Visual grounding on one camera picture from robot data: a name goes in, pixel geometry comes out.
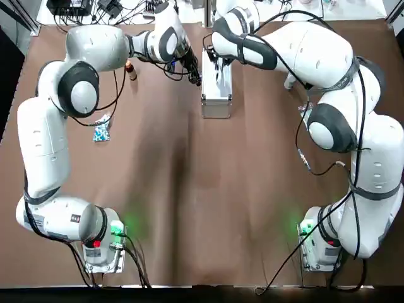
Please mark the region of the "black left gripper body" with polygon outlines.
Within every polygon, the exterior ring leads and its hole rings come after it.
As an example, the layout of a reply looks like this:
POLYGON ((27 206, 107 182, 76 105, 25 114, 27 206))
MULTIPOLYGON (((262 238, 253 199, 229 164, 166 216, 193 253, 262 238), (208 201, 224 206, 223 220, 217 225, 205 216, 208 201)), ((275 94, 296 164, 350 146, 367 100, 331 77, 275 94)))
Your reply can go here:
POLYGON ((179 42, 179 57, 184 68, 197 68, 198 59, 194 55, 191 43, 187 35, 183 36, 179 42))

